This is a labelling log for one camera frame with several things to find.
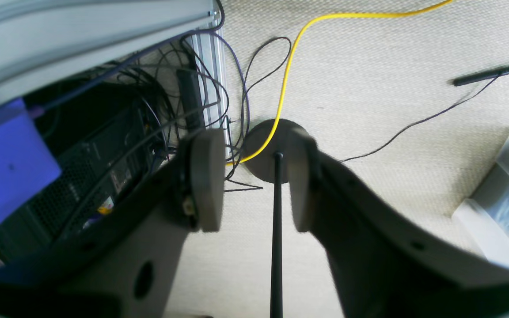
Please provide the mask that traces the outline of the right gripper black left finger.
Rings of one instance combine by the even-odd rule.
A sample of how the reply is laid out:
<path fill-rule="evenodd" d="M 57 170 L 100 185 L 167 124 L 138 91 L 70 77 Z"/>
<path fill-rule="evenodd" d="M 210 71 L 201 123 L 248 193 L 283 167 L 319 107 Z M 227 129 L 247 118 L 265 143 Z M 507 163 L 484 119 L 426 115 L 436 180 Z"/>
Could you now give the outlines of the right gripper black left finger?
<path fill-rule="evenodd" d="M 0 268 L 0 318 L 160 318 L 189 233 L 220 229 L 224 132 L 171 162 L 89 229 Z"/>

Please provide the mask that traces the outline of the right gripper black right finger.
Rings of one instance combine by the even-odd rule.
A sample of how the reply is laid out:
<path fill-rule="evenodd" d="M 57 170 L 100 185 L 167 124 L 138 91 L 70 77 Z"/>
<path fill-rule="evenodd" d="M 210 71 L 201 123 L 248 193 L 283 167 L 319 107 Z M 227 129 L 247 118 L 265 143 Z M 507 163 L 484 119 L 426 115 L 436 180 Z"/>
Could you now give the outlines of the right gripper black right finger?
<path fill-rule="evenodd" d="M 509 269 L 442 240 L 394 211 L 303 129 L 289 134 L 297 231 L 327 253 L 346 318 L 498 318 Z"/>

